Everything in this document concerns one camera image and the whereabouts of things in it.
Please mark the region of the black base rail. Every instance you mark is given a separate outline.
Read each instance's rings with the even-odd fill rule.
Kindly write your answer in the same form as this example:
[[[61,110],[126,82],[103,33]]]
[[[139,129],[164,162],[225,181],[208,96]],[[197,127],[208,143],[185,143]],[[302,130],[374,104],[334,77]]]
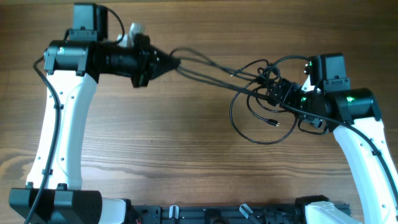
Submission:
[[[294,224],[306,223],[304,209],[295,204],[267,206],[180,207],[172,205],[133,206],[129,222],[133,224]]]

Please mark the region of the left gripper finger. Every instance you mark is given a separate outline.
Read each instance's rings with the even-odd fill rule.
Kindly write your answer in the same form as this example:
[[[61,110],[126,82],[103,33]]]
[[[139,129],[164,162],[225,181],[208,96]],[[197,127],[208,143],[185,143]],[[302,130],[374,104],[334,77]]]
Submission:
[[[178,63],[165,63],[165,64],[156,64],[150,68],[150,79],[154,80],[161,75],[175,70],[179,66]]]
[[[156,60],[159,70],[174,70],[180,65],[180,59],[161,50],[156,50]]]

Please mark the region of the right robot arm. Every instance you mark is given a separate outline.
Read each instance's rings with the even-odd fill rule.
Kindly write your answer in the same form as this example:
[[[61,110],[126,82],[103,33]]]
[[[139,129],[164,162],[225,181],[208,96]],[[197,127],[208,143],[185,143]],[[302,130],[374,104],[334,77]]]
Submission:
[[[333,133],[349,164],[366,223],[397,223],[397,170],[371,90],[351,88],[341,53],[305,58],[304,85],[265,69],[269,102],[304,119],[319,119]]]

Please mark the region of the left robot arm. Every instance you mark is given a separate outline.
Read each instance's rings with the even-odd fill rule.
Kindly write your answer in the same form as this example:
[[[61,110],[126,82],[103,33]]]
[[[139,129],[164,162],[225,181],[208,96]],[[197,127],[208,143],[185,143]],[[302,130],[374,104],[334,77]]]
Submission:
[[[23,188],[13,188],[9,205],[26,223],[141,223],[128,199],[83,190],[81,151],[85,124],[99,77],[111,74],[145,87],[180,65],[156,47],[140,25],[108,39],[111,9],[76,3],[73,25],[46,48],[38,70],[47,87],[44,122],[34,164]]]

